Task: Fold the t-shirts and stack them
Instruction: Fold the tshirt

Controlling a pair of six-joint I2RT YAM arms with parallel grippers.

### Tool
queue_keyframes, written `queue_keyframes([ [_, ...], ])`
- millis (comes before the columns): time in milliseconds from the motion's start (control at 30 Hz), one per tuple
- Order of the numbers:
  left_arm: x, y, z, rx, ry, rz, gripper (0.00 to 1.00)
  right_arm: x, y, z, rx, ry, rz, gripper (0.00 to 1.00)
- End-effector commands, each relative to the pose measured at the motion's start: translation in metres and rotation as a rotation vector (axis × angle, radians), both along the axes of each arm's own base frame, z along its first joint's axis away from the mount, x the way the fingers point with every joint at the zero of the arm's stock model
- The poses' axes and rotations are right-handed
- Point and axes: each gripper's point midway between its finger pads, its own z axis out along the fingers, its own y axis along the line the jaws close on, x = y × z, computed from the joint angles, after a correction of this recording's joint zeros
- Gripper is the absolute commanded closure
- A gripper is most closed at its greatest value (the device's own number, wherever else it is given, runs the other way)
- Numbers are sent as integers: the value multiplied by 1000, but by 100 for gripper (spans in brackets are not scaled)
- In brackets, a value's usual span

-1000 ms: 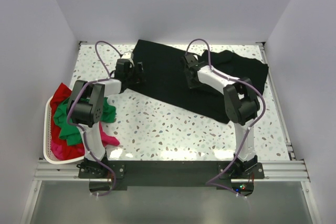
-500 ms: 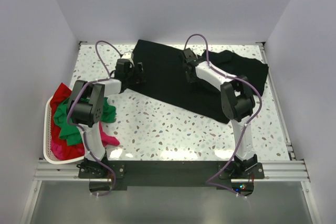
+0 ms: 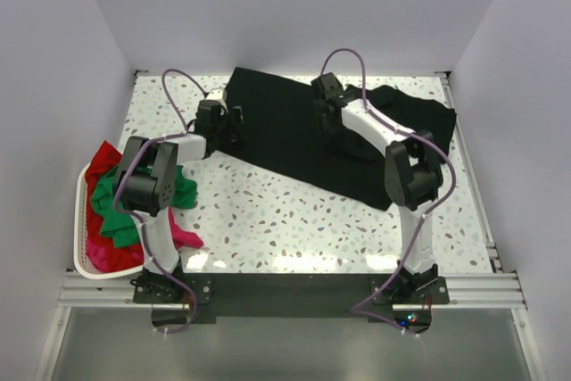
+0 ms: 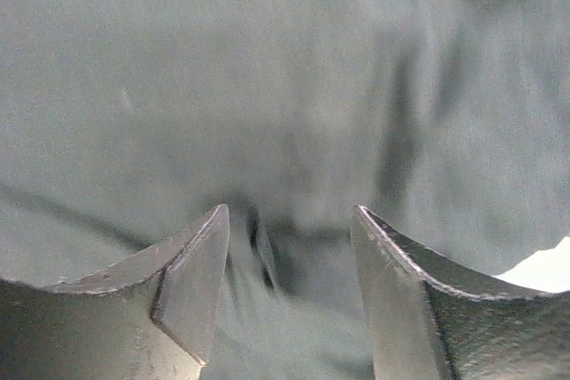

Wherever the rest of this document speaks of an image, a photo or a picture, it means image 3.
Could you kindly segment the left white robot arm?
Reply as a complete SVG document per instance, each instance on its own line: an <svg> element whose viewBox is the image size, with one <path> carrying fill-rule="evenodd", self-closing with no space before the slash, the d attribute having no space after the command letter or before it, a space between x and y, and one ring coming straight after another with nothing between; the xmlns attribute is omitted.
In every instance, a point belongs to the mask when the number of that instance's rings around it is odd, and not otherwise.
<svg viewBox="0 0 571 381"><path fill-rule="evenodd" d="M245 139L242 107L208 96L198 104L191 130L155 138L132 136L125 144L113 183L113 208L135 222L144 269L159 275L153 291L164 302L176 302L185 292L185 281L173 273L180 257L169 217L178 166Z"/></svg>

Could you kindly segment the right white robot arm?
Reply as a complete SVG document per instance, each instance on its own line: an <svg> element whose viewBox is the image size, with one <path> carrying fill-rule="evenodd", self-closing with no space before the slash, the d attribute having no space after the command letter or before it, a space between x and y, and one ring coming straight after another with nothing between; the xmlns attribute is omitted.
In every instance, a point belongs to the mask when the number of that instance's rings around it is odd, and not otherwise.
<svg viewBox="0 0 571 381"><path fill-rule="evenodd" d="M390 119L368 101L365 91L350 92L332 73L315 78L311 87L324 131L352 131L384 156L385 191L399 209L402 251L397 268L364 302L373 302L386 289L405 302L419 302L438 278L432 211L443 185L439 147L430 134Z"/></svg>

